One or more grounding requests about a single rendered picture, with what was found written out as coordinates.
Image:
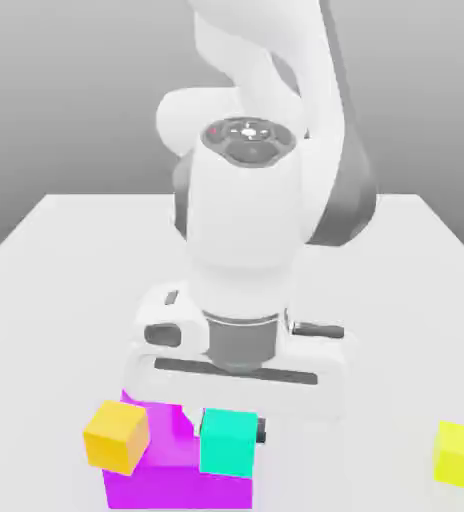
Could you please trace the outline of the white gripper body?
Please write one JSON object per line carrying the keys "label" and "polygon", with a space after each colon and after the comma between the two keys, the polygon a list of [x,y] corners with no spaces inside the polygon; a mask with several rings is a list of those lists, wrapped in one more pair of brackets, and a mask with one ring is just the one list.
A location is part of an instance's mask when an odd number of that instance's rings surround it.
{"label": "white gripper body", "polygon": [[344,415],[347,373],[338,343],[308,338],[284,343],[256,370],[230,372],[183,346],[135,342],[123,389],[137,401],[334,421]]}

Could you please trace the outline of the small teal cube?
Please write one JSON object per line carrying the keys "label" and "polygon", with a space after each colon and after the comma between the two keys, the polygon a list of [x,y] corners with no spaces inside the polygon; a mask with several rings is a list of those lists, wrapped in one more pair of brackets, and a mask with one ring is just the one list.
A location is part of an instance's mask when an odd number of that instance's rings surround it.
{"label": "small teal cube", "polygon": [[200,431],[200,471],[251,479],[257,426],[255,413],[207,408]]}

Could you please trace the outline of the small orange cube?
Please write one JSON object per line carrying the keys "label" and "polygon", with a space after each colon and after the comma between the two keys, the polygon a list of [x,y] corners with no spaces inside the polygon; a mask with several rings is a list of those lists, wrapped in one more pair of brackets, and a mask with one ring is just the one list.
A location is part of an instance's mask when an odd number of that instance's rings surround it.
{"label": "small orange cube", "polygon": [[90,466],[131,476],[150,443],[146,409],[104,401],[83,430]]}

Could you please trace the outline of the small yellow cube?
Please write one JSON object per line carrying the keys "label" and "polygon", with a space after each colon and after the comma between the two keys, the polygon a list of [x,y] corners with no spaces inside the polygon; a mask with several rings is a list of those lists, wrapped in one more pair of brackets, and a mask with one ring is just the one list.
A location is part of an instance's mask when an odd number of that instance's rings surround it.
{"label": "small yellow cube", "polygon": [[439,421],[433,446],[433,477],[464,488],[464,425]]}

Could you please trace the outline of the large magenta box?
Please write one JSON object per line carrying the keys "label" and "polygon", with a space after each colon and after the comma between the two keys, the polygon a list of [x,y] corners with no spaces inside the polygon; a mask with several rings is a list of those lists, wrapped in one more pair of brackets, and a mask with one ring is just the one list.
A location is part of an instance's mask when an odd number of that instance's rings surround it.
{"label": "large magenta box", "polygon": [[127,393],[124,403],[146,410],[150,443],[130,476],[102,472],[108,507],[152,510],[248,510],[250,479],[199,471],[200,439],[179,405],[141,402]]}

